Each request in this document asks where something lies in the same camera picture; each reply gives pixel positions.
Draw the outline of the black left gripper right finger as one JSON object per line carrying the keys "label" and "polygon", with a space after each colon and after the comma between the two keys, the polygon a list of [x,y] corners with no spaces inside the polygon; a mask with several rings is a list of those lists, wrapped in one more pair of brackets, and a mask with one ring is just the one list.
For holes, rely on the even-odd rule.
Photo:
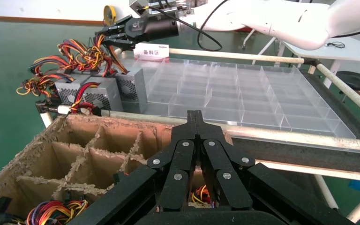
{"label": "black left gripper right finger", "polygon": [[288,179],[257,163],[224,137],[221,127],[196,112],[201,167],[218,208],[263,212],[283,225],[347,225],[349,220]]}

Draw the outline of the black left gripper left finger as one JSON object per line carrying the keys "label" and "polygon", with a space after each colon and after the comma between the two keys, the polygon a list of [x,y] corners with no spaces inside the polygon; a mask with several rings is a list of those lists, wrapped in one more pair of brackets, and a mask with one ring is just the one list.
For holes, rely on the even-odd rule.
{"label": "black left gripper left finger", "polygon": [[172,128],[168,146],[148,159],[74,218],[72,225],[175,225],[183,223],[196,165],[198,110]]}

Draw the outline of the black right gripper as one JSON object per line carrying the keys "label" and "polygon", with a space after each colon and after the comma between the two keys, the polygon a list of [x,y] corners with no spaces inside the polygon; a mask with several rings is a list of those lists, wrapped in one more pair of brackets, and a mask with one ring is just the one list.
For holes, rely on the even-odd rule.
{"label": "black right gripper", "polygon": [[105,35],[105,46],[131,51],[135,49],[136,42],[175,37],[179,35],[179,30],[177,22],[169,17],[155,20],[151,17],[133,18],[132,15],[128,15],[95,32],[95,37],[99,35]]}

